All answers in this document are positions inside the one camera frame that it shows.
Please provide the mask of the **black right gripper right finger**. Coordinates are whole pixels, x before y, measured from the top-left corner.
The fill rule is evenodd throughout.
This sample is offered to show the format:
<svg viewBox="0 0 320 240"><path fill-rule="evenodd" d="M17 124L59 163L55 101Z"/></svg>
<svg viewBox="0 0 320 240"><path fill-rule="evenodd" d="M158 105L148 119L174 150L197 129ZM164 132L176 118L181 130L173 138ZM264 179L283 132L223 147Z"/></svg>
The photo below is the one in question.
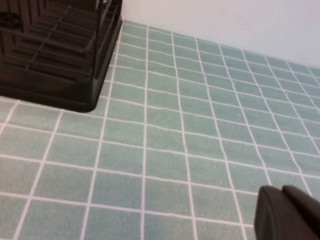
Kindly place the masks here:
<svg viewBox="0 0 320 240"><path fill-rule="evenodd" d="M293 185L284 185L282 192L302 216L319 216L320 202Z"/></svg>

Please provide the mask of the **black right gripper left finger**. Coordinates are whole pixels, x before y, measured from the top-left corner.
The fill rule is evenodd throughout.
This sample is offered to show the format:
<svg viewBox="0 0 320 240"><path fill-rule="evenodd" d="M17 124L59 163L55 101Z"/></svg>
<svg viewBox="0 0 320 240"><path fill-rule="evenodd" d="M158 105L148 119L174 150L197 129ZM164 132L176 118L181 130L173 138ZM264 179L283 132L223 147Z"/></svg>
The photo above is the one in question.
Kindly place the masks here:
<svg viewBox="0 0 320 240"><path fill-rule="evenodd" d="M282 189L262 186L258 192L254 232L258 240L318 240L320 215L301 215Z"/></svg>

